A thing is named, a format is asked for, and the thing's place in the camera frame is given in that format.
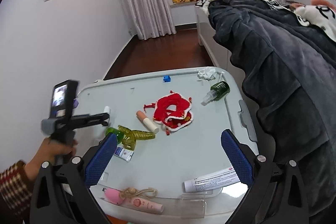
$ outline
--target plaid sleeve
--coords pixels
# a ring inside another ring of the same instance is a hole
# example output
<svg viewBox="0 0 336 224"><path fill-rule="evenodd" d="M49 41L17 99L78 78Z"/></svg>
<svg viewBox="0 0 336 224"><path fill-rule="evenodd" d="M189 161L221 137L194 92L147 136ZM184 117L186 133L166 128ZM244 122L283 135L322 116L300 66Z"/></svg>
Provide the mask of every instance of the plaid sleeve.
<svg viewBox="0 0 336 224"><path fill-rule="evenodd" d="M34 186L33 182L27 178L24 166L25 163L19 161L0 173L0 194L8 208L20 220L30 207Z"/></svg>

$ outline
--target window sill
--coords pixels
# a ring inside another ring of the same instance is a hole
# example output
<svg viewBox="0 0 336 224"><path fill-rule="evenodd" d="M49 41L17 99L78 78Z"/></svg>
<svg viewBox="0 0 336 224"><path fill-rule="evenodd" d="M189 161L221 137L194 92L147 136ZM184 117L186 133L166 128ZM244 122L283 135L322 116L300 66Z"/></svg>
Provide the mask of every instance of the window sill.
<svg viewBox="0 0 336 224"><path fill-rule="evenodd" d="M170 5L171 8L181 7L181 6L193 6L197 3L197 1L192 2L182 2L182 3L173 3Z"/></svg>

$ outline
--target red logo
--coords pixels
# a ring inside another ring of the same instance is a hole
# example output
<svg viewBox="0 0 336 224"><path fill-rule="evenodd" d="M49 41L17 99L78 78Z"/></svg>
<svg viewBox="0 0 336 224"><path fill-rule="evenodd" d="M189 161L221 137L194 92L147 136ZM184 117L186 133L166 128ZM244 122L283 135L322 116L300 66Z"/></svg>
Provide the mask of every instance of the red logo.
<svg viewBox="0 0 336 224"><path fill-rule="evenodd" d="M134 206L139 207L141 205L141 200L137 198L133 201L133 204L134 204Z"/></svg>

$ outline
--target bed frame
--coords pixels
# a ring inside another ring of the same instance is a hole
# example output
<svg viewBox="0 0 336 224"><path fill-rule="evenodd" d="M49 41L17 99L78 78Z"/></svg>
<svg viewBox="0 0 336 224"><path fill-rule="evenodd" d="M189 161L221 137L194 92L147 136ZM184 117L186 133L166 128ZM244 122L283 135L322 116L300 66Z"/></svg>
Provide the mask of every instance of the bed frame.
<svg viewBox="0 0 336 224"><path fill-rule="evenodd" d="M266 156L266 158L273 160L275 142L272 136L264 133L257 121L256 112L259 109L259 106L242 92L242 83L245 78L245 72L239 68L234 67L230 62L231 52L214 41L213 36L215 35L215 30L211 27L208 16L204 13L204 11L197 6L195 6L195 10L197 16L197 33L200 46L204 46L206 48L215 67L219 67L228 71L235 79L240 93L251 114L253 125L258 138L259 153Z"/></svg>

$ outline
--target crumpled tissue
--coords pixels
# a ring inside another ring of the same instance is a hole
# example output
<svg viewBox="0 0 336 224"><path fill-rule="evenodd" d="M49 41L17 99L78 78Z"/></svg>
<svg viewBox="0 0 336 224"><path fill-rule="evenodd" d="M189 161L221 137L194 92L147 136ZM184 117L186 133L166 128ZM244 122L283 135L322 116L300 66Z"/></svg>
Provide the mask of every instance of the crumpled tissue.
<svg viewBox="0 0 336 224"><path fill-rule="evenodd" d="M213 67L206 67L198 72L197 76L205 80L213 80L216 78L216 69Z"/></svg>

